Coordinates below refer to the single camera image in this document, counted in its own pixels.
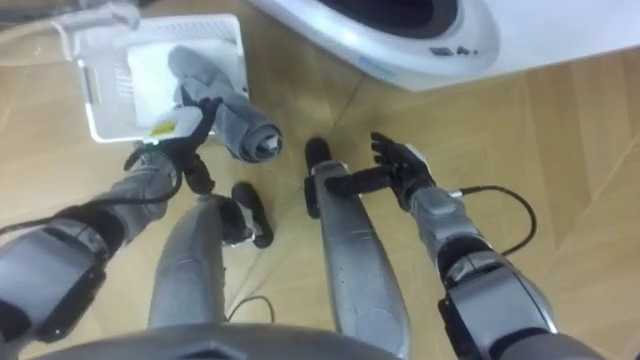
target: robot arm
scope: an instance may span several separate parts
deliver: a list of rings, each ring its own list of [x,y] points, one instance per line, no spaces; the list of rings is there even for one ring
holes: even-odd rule
[[[0,248],[0,358],[33,340],[64,338],[92,303],[109,260],[164,216],[166,201],[109,205],[172,191],[174,166],[160,154],[152,159],[95,200],[63,210]]]
[[[400,207],[415,219],[446,295],[439,304],[461,359],[603,359],[557,333],[542,292],[489,242],[458,199],[436,186],[424,157],[410,145],[372,134],[378,169]]]

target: silver robot leg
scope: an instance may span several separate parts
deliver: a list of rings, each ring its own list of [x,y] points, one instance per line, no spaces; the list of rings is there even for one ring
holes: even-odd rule
[[[397,279],[358,196],[327,191],[347,175],[339,162],[312,169],[337,330],[400,358],[409,357],[409,320]]]
[[[220,209],[229,201],[201,197],[174,227],[156,271],[149,328],[224,321]]]

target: black wire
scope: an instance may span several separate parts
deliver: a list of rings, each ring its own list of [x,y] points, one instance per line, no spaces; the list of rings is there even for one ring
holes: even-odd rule
[[[269,300],[268,297],[263,296],[263,295],[250,296],[250,297],[240,301],[238,303],[238,305],[236,305],[236,307],[234,307],[233,310],[231,310],[231,313],[229,314],[229,316],[227,316],[227,321],[231,322],[231,320],[233,319],[233,316],[242,307],[242,305],[245,305],[248,302],[256,301],[256,300],[262,300],[262,301],[264,301],[265,304],[267,304],[267,307],[269,308],[269,317],[271,319],[270,321],[271,321],[272,324],[275,323],[276,322],[276,311],[273,308],[273,304],[271,303],[271,300]]]
[[[536,218],[536,213],[529,202],[527,202],[527,200],[520,196],[518,193],[497,185],[472,186],[460,189],[462,195],[475,194],[482,191],[498,191],[518,200],[518,202],[522,204],[522,206],[524,206],[525,210],[527,210],[527,214],[529,214],[529,219],[531,220],[531,227],[529,228],[529,233],[527,234],[527,236],[525,236],[525,238],[516,245],[503,251],[502,255],[505,257],[513,255],[517,251],[520,251],[522,250],[522,248],[529,245],[529,243],[533,240],[533,237],[536,235],[536,232],[538,231],[538,219]]]
[[[171,163],[171,166],[173,166],[173,169],[176,173],[176,182],[173,185],[173,187],[171,188],[171,190],[169,192],[167,192],[166,194],[157,196],[155,198],[140,198],[140,199],[130,199],[130,198],[106,198],[106,199],[95,199],[95,200],[90,200],[86,203],[84,203],[83,205],[80,205],[81,207],[104,207],[104,206],[117,206],[117,205],[151,205],[151,204],[159,204],[159,203],[163,203],[165,201],[169,201],[169,199],[173,198],[178,191],[180,191],[180,188],[182,187],[182,172],[179,170],[179,168],[177,167],[177,165],[171,161],[169,159],[169,162]],[[44,217],[44,218],[40,218],[40,219],[35,219],[35,220],[29,220],[29,221],[24,221],[24,222],[20,222],[20,223],[16,223],[16,224],[11,224],[11,225],[7,225],[5,227],[0,228],[0,237],[12,233],[14,231],[19,231],[19,230],[24,230],[24,229],[29,229],[29,228],[33,228],[36,226],[43,226],[46,225],[47,223],[53,221],[57,219],[57,215],[53,215],[53,216],[49,216],[49,217]]]

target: rolled cloth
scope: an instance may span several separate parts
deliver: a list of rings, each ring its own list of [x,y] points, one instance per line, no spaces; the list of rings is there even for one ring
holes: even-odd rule
[[[169,53],[169,68],[178,78],[175,100],[182,102],[180,87],[195,101],[222,98],[213,130],[236,158],[259,163],[277,156],[282,149],[282,135],[266,115],[238,94],[229,77],[213,62],[183,46]]]

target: yellow sticker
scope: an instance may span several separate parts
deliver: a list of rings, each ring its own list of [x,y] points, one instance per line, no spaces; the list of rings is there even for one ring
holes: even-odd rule
[[[161,136],[173,133],[176,129],[176,123],[164,123],[153,128],[151,136]]]

